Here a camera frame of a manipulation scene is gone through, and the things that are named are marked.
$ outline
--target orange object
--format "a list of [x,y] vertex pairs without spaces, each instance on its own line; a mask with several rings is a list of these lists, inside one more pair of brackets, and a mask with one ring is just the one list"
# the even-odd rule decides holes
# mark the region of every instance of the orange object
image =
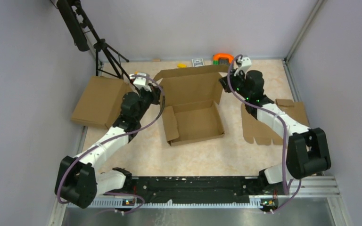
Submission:
[[217,53],[213,56],[213,60],[218,61],[219,59],[228,59],[228,62],[231,64],[234,57],[228,53]]

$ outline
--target wall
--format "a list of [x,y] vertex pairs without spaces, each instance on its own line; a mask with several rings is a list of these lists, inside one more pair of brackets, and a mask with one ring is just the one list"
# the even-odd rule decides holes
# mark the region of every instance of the wall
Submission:
[[0,0],[0,226],[42,226],[61,159],[82,127],[69,121],[93,60],[48,0]]
[[131,60],[287,55],[316,0],[95,0],[82,5],[101,38]]
[[312,126],[322,127],[355,225],[362,225],[362,1],[327,1],[290,62]]

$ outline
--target tripod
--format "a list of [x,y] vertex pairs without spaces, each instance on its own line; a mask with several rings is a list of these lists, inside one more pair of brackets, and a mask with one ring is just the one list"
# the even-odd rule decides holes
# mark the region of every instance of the tripod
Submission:
[[[127,58],[125,58],[123,55],[121,55],[119,52],[117,52],[113,47],[111,47],[109,44],[106,43],[105,39],[101,39],[98,34],[96,33],[91,21],[88,19],[87,15],[85,14],[84,10],[81,7],[81,3],[79,0],[74,1],[74,6],[77,8],[75,12],[82,16],[83,20],[82,23],[80,23],[80,26],[82,28],[88,27],[90,30],[87,32],[91,32],[94,38],[96,39],[96,43],[93,45],[95,48],[95,72],[96,76],[98,76],[99,71],[110,74],[112,76],[115,76],[119,79],[123,79],[123,75],[125,75],[130,83],[132,84],[132,81],[130,80],[130,77],[128,76],[127,72],[124,70],[124,68],[121,66],[120,58],[124,59],[126,62],[129,62]],[[113,51],[118,55],[118,60],[112,55],[112,53],[109,51]],[[103,51],[105,54],[107,60],[109,61],[110,65],[112,65],[114,71],[116,74],[112,74],[109,72],[105,72],[102,69],[99,69],[99,52]]]

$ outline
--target open cardboard box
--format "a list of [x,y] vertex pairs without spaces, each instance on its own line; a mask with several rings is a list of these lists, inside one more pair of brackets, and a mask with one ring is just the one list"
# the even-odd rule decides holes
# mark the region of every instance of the open cardboard box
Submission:
[[120,115],[125,93],[132,89],[118,78],[91,77],[74,112],[71,121],[84,126],[110,128]]
[[[291,118],[305,126],[309,126],[303,102],[276,99],[275,103]],[[269,126],[256,120],[252,115],[250,115],[246,111],[244,104],[241,105],[241,114],[243,137],[248,143],[253,144],[255,140],[258,145],[270,145],[271,141],[275,145],[282,145],[282,138],[278,136],[278,134],[275,133]]]
[[171,146],[224,136],[216,104],[222,95],[219,72],[227,70],[226,65],[209,65],[162,70],[155,76],[165,92],[162,118]]

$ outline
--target beige table surface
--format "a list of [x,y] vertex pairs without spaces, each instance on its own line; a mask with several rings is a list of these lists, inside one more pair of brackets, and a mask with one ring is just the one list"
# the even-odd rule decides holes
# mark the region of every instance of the beige table surface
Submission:
[[[177,68],[178,63],[191,66],[190,61],[124,63],[128,73],[144,72],[154,77],[160,70]],[[259,70],[265,80],[265,94],[271,99],[288,98],[292,94],[281,60],[253,60],[251,70]],[[109,64],[104,70],[114,72]],[[165,139],[163,121],[138,135],[119,149],[99,170],[107,172],[113,167],[125,168],[134,176],[254,176],[262,169],[281,162],[280,145],[247,143],[242,136],[241,103],[231,93],[223,91],[219,113],[224,124],[223,138],[172,147]],[[159,113],[159,106],[151,105],[142,126]],[[89,127],[83,151],[99,140],[107,129]]]

